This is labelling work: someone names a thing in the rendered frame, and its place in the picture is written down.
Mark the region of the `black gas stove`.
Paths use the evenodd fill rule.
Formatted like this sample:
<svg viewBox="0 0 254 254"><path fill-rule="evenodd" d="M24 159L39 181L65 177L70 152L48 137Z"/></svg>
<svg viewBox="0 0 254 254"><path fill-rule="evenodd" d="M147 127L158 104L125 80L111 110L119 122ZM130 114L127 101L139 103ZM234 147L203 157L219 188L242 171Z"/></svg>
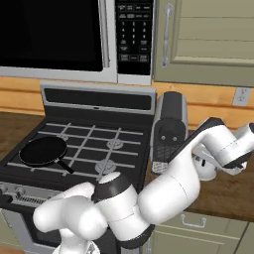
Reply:
<svg viewBox="0 0 254 254"><path fill-rule="evenodd" d="M143 188L157 92L153 87L72 84L42 81L45 118L0 161L0 246L26 254L52 254L61 243L56 231L42 233L34 209L77 184L96 184L120 172L136 191ZM53 136L65 140L63 161L41 168L25 165L19 152L30 141ZM16 198L15 188L26 190Z"/></svg>

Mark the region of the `white wall socket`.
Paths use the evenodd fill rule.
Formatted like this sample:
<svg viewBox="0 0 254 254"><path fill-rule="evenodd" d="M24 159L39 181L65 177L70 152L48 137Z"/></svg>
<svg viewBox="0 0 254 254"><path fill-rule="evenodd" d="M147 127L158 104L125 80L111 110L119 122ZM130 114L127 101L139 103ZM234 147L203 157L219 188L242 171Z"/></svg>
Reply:
<svg viewBox="0 0 254 254"><path fill-rule="evenodd" d="M246 106L250 93L251 89L249 87L237 87L234 92L232 104L234 106Z"/></svg>

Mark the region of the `green drawer front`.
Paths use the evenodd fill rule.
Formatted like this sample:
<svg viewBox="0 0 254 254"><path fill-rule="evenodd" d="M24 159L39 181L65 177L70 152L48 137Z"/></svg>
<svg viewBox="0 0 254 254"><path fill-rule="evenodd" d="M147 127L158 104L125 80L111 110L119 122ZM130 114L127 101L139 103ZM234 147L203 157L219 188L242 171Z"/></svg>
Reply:
<svg viewBox="0 0 254 254"><path fill-rule="evenodd" d="M185 211L163 222L160 227L239 239L246 225L247 222L242 220Z"/></svg>

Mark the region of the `green base cupboard door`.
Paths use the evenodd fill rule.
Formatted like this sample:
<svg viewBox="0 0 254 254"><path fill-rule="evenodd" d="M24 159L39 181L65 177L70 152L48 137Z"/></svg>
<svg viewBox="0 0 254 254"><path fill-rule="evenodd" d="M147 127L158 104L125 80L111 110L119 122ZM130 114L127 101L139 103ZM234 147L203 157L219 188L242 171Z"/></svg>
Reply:
<svg viewBox="0 0 254 254"><path fill-rule="evenodd" d="M249 223L236 254L254 254L254 222Z"/></svg>
<svg viewBox="0 0 254 254"><path fill-rule="evenodd" d="M235 254L239 238L155 230L151 254Z"/></svg>

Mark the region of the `black frying pan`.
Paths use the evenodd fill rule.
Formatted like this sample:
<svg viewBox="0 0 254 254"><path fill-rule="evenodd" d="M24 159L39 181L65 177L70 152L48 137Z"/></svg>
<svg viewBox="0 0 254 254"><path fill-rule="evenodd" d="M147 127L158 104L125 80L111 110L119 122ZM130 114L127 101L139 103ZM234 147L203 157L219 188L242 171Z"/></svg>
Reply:
<svg viewBox="0 0 254 254"><path fill-rule="evenodd" d="M70 174L74 170L62 161L67 151L65 140L60 137L47 136L30 141L20 152L21 161L30 167L41 168L59 164Z"/></svg>

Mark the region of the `silver black microwave oven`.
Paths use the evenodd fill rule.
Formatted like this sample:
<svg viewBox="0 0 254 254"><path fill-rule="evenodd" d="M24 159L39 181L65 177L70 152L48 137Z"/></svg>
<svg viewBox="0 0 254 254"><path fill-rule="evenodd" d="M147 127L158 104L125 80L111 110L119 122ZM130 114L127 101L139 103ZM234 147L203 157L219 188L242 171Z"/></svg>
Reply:
<svg viewBox="0 0 254 254"><path fill-rule="evenodd" d="M0 0L0 76L149 85L155 0L106 0L110 67L98 0Z"/></svg>

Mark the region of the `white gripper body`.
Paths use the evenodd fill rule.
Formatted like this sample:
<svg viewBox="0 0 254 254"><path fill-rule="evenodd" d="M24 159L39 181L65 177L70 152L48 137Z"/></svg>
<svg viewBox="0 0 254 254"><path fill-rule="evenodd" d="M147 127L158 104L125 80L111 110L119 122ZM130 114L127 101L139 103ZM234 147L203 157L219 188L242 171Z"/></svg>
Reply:
<svg viewBox="0 0 254 254"><path fill-rule="evenodd" d="M236 158L236 159L220 159L217 161L218 168L225 173L236 176L244 171L247 167L246 158Z"/></svg>

